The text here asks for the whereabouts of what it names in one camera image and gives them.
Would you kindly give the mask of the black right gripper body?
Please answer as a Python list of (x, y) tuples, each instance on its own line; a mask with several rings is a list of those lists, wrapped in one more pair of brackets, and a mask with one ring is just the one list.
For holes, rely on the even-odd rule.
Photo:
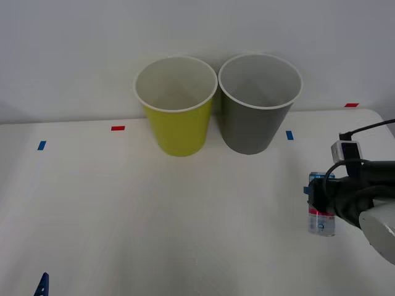
[(336, 178), (314, 178), (307, 190), (308, 204), (320, 213), (339, 216), (341, 180)]

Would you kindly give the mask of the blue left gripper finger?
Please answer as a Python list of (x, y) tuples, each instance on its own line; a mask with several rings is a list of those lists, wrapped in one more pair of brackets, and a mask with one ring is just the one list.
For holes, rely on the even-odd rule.
[(34, 296), (48, 296), (49, 294), (49, 274), (43, 273), (39, 284), (35, 290)]

